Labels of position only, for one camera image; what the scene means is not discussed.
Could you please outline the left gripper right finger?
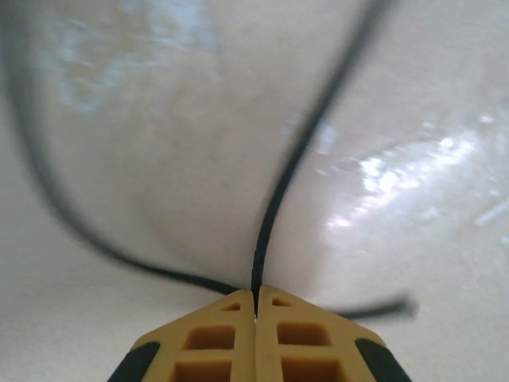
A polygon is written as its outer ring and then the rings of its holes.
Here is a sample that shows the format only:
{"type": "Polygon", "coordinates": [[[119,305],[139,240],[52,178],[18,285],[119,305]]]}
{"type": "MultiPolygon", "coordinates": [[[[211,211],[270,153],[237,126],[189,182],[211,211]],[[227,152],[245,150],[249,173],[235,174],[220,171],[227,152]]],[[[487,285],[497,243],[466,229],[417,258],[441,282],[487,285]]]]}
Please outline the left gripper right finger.
{"type": "Polygon", "coordinates": [[[410,382],[382,338],[273,286],[258,297],[257,382],[410,382]]]}

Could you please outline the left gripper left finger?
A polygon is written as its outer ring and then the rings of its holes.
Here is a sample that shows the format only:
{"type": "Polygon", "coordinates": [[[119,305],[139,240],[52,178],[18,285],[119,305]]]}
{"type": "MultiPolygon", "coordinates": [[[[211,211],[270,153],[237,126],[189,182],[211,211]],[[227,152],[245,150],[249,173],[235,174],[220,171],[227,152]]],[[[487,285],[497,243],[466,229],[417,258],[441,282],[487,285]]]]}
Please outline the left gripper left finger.
{"type": "Polygon", "coordinates": [[[252,293],[236,291],[144,334],[107,382],[255,382],[252,293]]]}

